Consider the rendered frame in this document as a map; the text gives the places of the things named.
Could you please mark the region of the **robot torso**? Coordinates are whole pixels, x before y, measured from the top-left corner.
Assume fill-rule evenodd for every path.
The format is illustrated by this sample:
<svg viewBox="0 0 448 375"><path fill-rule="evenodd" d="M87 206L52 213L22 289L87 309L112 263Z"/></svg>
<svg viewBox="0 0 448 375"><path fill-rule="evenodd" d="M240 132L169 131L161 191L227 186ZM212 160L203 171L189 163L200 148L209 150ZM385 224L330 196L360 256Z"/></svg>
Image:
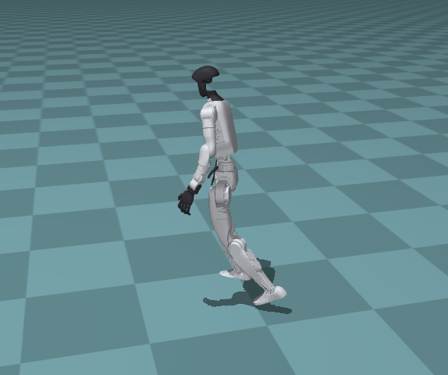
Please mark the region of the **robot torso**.
<svg viewBox="0 0 448 375"><path fill-rule="evenodd" d="M215 185L219 180L227 180L232 191L237 186L238 171L230 155L238 151L238 145L231 108L226 99L212 101L209 98L202 108L209 105L215 105L218 113L215 122L216 155L214 157L218 158L219 168L215 171Z"/></svg>

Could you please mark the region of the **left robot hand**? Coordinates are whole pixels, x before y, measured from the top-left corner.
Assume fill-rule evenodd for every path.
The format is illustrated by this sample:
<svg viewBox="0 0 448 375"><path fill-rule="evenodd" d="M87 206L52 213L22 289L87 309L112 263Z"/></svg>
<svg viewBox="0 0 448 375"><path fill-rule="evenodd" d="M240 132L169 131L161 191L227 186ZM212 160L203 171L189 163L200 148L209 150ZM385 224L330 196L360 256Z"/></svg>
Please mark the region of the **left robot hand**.
<svg viewBox="0 0 448 375"><path fill-rule="evenodd" d="M187 187L187 191L184 191L181 195L179 195L178 200L180 200L178 207L181 210L182 213L191 215L190 214L190 206L192 205L194 201L194 195L196 195L199 190L201 189L201 185L199 184L196 189L193 191L189 185ZM182 205L181 205L182 204ZM187 210L187 211L186 211Z"/></svg>

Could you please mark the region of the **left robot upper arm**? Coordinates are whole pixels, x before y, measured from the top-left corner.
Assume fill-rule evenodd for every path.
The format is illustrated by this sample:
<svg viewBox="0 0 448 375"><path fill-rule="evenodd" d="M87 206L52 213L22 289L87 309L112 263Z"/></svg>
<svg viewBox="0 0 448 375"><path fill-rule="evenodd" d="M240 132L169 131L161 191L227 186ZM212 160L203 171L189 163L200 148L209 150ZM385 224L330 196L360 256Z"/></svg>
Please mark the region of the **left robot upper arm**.
<svg viewBox="0 0 448 375"><path fill-rule="evenodd" d="M204 145L207 145L210 149L209 158L213 158L216 155L215 122L218 118L216 106L209 105L201 109L200 118L202 122L203 138L205 140Z"/></svg>

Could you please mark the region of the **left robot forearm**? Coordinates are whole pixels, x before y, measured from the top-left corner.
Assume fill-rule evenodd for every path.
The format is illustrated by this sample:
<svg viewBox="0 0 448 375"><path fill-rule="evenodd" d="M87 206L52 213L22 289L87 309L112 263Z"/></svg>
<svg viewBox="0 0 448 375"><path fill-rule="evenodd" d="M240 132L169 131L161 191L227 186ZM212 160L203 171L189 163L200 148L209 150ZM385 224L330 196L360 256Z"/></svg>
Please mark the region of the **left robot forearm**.
<svg viewBox="0 0 448 375"><path fill-rule="evenodd" d="M194 191L196 187L206 181L206 175L208 174L208 169L211 167L211 161L209 161L210 149L207 145L203 145L200 148L199 160L196 172L194 174L193 180L190 182L189 187Z"/></svg>

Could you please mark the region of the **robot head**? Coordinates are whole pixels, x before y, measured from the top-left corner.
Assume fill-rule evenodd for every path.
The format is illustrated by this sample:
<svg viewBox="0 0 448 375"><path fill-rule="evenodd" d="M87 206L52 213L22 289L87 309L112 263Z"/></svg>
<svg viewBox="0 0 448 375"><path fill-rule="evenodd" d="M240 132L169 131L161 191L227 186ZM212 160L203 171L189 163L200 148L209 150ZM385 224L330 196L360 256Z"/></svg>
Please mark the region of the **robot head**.
<svg viewBox="0 0 448 375"><path fill-rule="evenodd" d="M212 78L217 76L219 76L219 72L213 66L202 66L193 73L192 78L197 81L198 89L202 97L207 96L208 99L211 98L212 101L224 100L217 94L216 91L206 90L206 84L211 83Z"/></svg>

